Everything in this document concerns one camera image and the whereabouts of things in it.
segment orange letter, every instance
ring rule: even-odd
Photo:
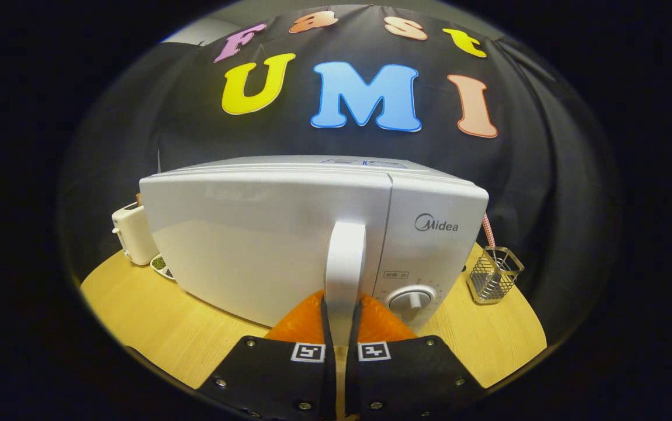
[[[419,41],[427,39],[427,34],[421,31],[422,26],[413,20],[406,20],[395,16],[388,16],[383,20],[387,23],[385,29],[394,35],[413,38]]]
[[[448,80],[456,84],[461,96],[463,117],[458,120],[458,128],[470,135],[480,137],[496,137],[497,128],[491,125],[489,110],[484,101],[486,85],[464,75],[448,75]]]
[[[486,53],[482,50],[477,50],[474,44],[478,44],[479,41],[475,40],[472,37],[469,37],[464,31],[459,31],[457,29],[448,29],[445,27],[443,30],[446,34],[450,34],[453,37],[453,42],[456,43],[456,46],[463,51],[466,51],[470,55],[485,58]]]
[[[294,21],[294,26],[290,27],[290,34],[298,32],[305,32],[311,27],[323,27],[336,23],[338,19],[334,19],[334,13],[331,11],[310,13],[307,16]]]

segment wooden table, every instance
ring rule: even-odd
[[[481,256],[474,245],[467,270],[419,336],[443,338],[483,387],[490,387],[546,347],[534,310],[513,287],[497,304],[479,305],[466,285]],[[198,389],[240,336],[264,336],[267,327],[248,322],[186,293],[149,266],[132,264],[122,251],[98,266],[82,283],[93,311],[118,341]],[[336,349],[343,373],[346,349]],[[337,376],[338,409],[343,408],[343,375]]]

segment wire mesh basket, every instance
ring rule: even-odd
[[[470,274],[469,289],[480,304],[497,303],[515,285],[523,264],[506,247],[484,247]]]

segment letter m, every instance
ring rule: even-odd
[[[387,64],[370,84],[360,77],[351,64],[329,61],[313,67],[323,80],[320,91],[320,111],[310,119],[314,127],[343,127],[347,117],[341,114],[341,98],[357,125],[368,123],[378,103],[383,112],[375,119],[386,130],[415,132],[422,123],[414,114],[414,78],[419,72],[408,66]]]

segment microwave handle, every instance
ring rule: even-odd
[[[336,222],[328,244],[323,295],[334,346],[349,346],[365,256],[365,225]]]

